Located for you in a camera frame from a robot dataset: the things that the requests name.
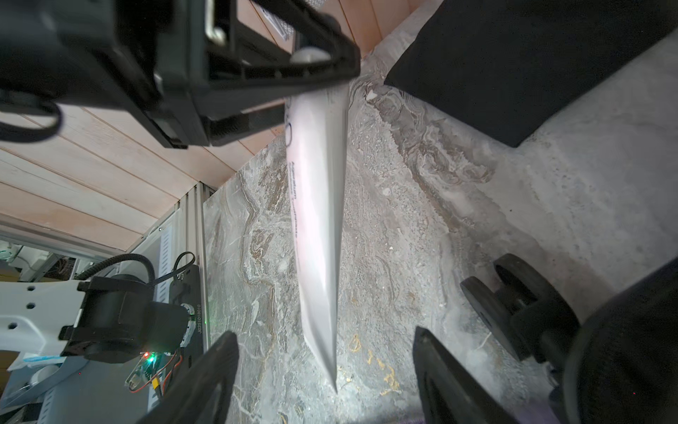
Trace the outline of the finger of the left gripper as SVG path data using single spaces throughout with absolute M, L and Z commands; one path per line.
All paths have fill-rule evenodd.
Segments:
M 358 46 L 331 17 L 321 18 L 319 35 L 294 35 L 284 49 L 241 21 L 238 2 L 208 1 L 206 117 L 229 118 L 357 77 Z

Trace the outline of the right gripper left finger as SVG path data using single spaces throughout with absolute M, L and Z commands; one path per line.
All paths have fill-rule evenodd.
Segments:
M 226 331 L 140 423 L 224 423 L 238 373 L 238 337 Z

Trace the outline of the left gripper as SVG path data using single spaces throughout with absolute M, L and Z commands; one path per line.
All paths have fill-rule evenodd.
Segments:
M 3 1 L 1 110 L 49 118 L 45 129 L 3 123 L 2 141 L 46 141 L 64 105 L 129 112 L 166 148 L 221 147 L 284 123 L 283 102 L 205 121 L 181 108 L 160 73 L 168 1 Z

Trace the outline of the black t-shirt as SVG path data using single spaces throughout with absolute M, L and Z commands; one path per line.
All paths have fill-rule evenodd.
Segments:
M 674 1 L 445 1 L 385 82 L 515 148 L 676 27 Z

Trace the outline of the white cosmetic tube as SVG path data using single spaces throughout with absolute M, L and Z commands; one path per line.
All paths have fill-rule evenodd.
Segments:
M 337 386 L 340 280 L 350 87 L 295 95 L 285 104 L 285 146 L 305 342 Z

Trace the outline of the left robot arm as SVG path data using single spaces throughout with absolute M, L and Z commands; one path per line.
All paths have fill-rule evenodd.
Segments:
M 4 1 L 1 110 L 52 123 L 3 123 L 2 141 L 41 145 L 74 105 L 126 111 L 164 148 L 220 147 L 281 125 L 282 100 L 358 76 L 358 46 L 330 17 L 303 1 L 262 7 L 319 56 L 276 46 L 239 20 L 234 1 Z M 109 363 L 172 352 L 188 314 L 155 302 L 154 289 L 102 277 L 22 292 L 3 284 L 2 346 Z

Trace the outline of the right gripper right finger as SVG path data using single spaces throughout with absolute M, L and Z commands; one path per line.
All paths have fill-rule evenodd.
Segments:
M 426 423 L 515 423 L 428 329 L 418 326 L 412 358 Z

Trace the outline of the purple towel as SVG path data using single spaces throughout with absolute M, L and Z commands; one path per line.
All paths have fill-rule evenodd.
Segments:
M 404 423 L 559 423 L 559 420 L 546 404 L 531 404 L 513 415 L 498 404 L 450 404 L 436 399 L 419 416 Z

